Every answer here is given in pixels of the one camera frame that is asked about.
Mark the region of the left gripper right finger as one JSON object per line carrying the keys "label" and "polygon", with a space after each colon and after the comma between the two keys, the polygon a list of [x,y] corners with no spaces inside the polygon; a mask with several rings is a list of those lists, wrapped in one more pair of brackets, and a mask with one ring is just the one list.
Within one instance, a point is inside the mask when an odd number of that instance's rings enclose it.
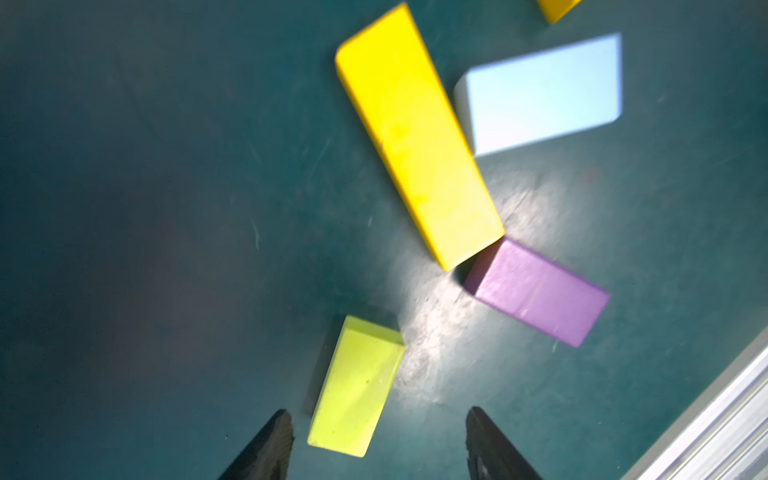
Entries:
{"label": "left gripper right finger", "polygon": [[466,417],[468,469],[472,480],[541,480],[486,412],[473,406]]}

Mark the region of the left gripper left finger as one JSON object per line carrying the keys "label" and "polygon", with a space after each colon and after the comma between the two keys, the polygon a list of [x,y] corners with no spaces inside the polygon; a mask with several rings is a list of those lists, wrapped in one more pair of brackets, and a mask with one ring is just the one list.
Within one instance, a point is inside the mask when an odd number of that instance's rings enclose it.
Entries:
{"label": "left gripper left finger", "polygon": [[290,413],[278,410],[219,480],[285,480],[294,439]]}

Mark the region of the lime green block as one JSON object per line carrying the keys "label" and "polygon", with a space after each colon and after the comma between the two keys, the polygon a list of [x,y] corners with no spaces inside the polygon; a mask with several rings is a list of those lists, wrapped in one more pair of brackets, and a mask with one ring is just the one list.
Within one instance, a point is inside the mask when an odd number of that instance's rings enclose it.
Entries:
{"label": "lime green block", "polygon": [[398,331],[347,316],[312,415],[307,444],[364,457],[404,353]]}

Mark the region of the purple block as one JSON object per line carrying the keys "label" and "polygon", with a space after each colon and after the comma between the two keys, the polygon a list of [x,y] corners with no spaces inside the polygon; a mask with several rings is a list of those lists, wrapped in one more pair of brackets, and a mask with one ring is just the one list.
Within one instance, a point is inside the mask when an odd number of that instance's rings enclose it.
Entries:
{"label": "purple block", "polygon": [[482,303],[575,348],[610,300],[605,290],[508,237],[477,256],[464,288]]}

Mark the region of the light blue block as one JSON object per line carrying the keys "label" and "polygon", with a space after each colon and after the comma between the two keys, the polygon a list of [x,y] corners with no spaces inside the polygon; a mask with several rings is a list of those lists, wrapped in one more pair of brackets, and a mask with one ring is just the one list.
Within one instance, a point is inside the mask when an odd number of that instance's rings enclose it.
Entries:
{"label": "light blue block", "polygon": [[476,158],[612,123],[622,100],[619,33],[473,67],[454,88]]}

